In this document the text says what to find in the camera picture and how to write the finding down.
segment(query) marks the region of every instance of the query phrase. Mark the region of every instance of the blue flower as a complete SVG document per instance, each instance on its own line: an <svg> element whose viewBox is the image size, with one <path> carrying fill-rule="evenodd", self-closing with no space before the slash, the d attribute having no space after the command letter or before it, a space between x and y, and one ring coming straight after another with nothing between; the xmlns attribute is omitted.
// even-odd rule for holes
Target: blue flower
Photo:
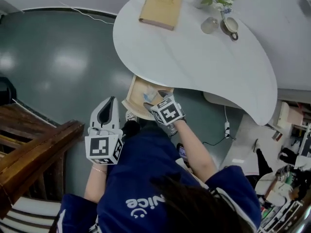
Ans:
<svg viewBox="0 0 311 233"><path fill-rule="evenodd" d="M228 9L223 10L223 12L224 12L225 14L229 14L231 11L232 11L231 8L228 8Z"/></svg>

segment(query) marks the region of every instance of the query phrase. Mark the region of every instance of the power strip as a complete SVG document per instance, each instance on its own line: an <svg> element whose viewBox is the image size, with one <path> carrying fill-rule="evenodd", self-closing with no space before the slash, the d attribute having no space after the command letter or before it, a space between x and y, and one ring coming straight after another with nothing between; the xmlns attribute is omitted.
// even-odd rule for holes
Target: power strip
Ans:
<svg viewBox="0 0 311 233"><path fill-rule="evenodd" d="M230 137L230 123L225 122L225 138L229 138L229 137Z"/></svg>

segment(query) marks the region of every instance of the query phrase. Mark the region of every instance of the curved table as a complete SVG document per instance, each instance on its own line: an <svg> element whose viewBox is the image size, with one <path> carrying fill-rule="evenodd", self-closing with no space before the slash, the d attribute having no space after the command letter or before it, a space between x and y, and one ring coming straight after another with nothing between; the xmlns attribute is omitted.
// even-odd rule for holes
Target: curved table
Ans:
<svg viewBox="0 0 311 233"><path fill-rule="evenodd" d="M138 21L145 0L127 2L113 28L118 56L147 81L215 94L265 125L277 100L276 78L265 51L238 19L236 42L220 28L213 34L203 33L201 23L209 16L220 19L220 13L196 9L192 1L183 0L174 31Z"/></svg>

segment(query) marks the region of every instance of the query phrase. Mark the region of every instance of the bracelet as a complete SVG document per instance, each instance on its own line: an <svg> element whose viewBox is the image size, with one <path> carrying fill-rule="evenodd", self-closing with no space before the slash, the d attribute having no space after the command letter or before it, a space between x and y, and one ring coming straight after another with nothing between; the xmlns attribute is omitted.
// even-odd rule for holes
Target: bracelet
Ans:
<svg viewBox="0 0 311 233"><path fill-rule="evenodd" d="M97 169L97 168L95 168L95 167L93 167L93 166L92 166L92 168L93 168L93 169L95 169L96 171L99 171L99 172L101 172L101 173L105 173L105 174L107 174L107 171L102 171L102 170L99 170L99 169Z"/></svg>

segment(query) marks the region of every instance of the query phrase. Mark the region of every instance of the smiley face logo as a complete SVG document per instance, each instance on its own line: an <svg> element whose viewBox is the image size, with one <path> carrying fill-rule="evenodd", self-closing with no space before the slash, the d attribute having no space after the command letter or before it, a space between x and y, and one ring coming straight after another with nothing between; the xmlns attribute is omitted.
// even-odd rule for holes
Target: smiley face logo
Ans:
<svg viewBox="0 0 311 233"><path fill-rule="evenodd" d="M137 208L131 212L131 216L133 216L135 219L138 218L138 215L135 215L135 212L137 212L137 211L143 212L142 214L139 215L141 218L143 218L143 217L145 217L145 215L147 215L147 212L144 209Z"/></svg>

